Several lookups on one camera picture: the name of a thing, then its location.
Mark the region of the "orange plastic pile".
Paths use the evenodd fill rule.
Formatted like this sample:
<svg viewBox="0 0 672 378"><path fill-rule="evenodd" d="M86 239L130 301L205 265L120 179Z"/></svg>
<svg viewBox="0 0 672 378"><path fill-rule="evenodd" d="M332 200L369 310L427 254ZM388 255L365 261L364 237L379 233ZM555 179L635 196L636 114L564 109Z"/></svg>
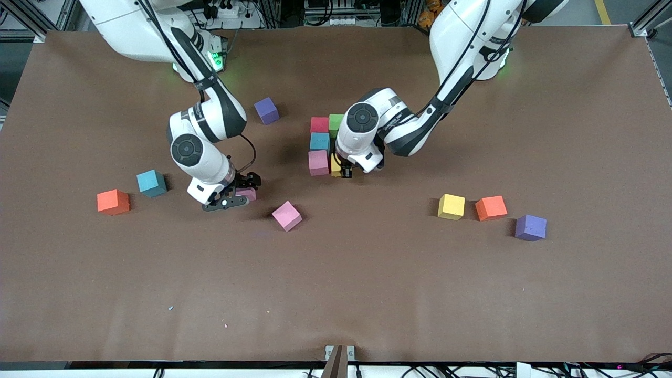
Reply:
<svg viewBox="0 0 672 378"><path fill-rule="evenodd" d="M443 0L424 0L422 12L418 16L418 26L430 29L435 19L445 8Z"/></svg>

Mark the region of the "aluminium frame strut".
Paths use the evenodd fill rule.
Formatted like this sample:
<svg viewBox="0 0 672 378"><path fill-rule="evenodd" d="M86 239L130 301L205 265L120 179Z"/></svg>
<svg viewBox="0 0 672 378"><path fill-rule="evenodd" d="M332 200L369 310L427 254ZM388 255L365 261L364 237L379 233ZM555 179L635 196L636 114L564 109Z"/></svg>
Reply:
<svg viewBox="0 0 672 378"><path fill-rule="evenodd" d="M43 43L64 31L78 0L0 0L0 43Z"/></svg>
<svg viewBox="0 0 672 378"><path fill-rule="evenodd" d="M654 38L660 28L672 23L672 0L653 0L628 25L632 37Z"/></svg>

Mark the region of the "metal mount bracket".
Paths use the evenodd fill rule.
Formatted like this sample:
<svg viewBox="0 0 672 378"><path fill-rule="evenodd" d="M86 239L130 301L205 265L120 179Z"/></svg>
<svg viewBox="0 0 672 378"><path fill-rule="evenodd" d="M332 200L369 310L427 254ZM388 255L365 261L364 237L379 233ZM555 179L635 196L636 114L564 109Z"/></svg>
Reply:
<svg viewBox="0 0 672 378"><path fill-rule="evenodd" d="M355 362L355 346L326 346L326 366L321 378L348 378L348 366Z"/></svg>

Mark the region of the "aluminium table edge rail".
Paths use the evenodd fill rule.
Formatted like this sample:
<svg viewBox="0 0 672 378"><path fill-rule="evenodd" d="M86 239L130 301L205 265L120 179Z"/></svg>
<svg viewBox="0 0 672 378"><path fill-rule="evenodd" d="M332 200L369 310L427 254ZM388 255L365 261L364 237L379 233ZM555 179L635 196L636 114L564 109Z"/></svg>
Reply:
<svg viewBox="0 0 672 378"><path fill-rule="evenodd" d="M648 40L648 48L672 109L672 29L660 29L655 38Z"/></svg>

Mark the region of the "orange foam cube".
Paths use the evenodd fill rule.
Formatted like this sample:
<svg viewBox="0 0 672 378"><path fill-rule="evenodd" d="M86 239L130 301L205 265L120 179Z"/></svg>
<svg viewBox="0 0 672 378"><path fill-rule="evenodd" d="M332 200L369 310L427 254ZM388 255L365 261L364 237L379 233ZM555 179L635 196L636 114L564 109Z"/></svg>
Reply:
<svg viewBox="0 0 672 378"><path fill-rule="evenodd" d="M481 198L475 203L475 208L480 221L495 220L508 215L506 202L501 195Z"/></svg>
<svg viewBox="0 0 672 378"><path fill-rule="evenodd" d="M130 197L127 193L114 189L97 194L98 212L106 215L120 215L130 211Z"/></svg>

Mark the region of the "brown table cover sheet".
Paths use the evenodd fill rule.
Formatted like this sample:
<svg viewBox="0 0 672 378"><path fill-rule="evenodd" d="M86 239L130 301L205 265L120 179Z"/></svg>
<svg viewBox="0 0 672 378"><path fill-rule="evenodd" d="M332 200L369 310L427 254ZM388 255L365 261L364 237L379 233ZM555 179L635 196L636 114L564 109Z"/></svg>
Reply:
<svg viewBox="0 0 672 378"><path fill-rule="evenodd" d="M194 88L94 32L50 34L0 131L0 361L298 361L335 344L365 361L672 353L672 109L646 41L536 26L514 45L418 153L344 180L309 174L310 118L379 87L422 107L438 84L427 37L240 33L224 79L262 187L207 213L166 141ZM254 107L266 97L269 125ZM165 194L141 194L149 170ZM130 211L99 213L114 189ZM463 218L437 217L444 194L466 199ZM478 220L475 203L499 195L507 217ZM271 215L286 201L303 218L289 232ZM547 219L545 239L514 237L527 214Z"/></svg>

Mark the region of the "white power strip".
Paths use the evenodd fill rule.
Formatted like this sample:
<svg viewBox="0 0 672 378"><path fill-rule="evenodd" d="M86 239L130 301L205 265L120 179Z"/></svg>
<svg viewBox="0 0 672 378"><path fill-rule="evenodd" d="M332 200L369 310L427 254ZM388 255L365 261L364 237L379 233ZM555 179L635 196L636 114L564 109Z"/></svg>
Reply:
<svg viewBox="0 0 672 378"><path fill-rule="evenodd" d="M315 17L309 17L306 20L306 24L317 24L321 27L336 27L336 26L357 26L364 21L370 20L367 16L361 14L355 15L332 15L329 19L324 20L322 15L317 15Z"/></svg>
<svg viewBox="0 0 672 378"><path fill-rule="evenodd" d="M206 19L238 19L247 11L240 0L204 0L203 14Z"/></svg>

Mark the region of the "purple foam cube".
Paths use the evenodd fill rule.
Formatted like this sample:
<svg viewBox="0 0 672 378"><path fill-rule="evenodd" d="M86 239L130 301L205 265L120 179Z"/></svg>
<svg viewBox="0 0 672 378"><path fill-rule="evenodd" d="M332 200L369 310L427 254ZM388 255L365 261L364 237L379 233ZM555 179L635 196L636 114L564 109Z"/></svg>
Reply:
<svg viewBox="0 0 672 378"><path fill-rule="evenodd" d="M533 215L524 215L516 220L514 237L529 242L543 240L547 237L547 219Z"/></svg>
<svg viewBox="0 0 672 378"><path fill-rule="evenodd" d="M254 107L264 125L274 123L280 118L278 108L270 97L257 101Z"/></svg>

